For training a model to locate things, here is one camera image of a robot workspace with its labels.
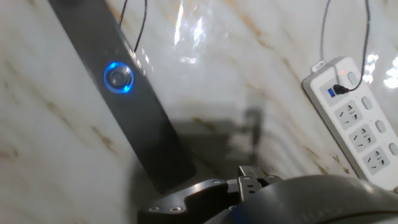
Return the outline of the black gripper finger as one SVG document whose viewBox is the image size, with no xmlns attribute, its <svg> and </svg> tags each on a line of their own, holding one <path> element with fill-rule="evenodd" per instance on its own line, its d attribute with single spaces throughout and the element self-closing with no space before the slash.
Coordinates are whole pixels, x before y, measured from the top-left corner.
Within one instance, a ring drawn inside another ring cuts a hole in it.
<svg viewBox="0 0 398 224">
<path fill-rule="evenodd" d="M 280 182 L 258 166 L 239 166 L 235 179 L 209 179 L 160 198 L 137 212 L 138 224 L 209 223 L 258 190 Z"/>
</svg>

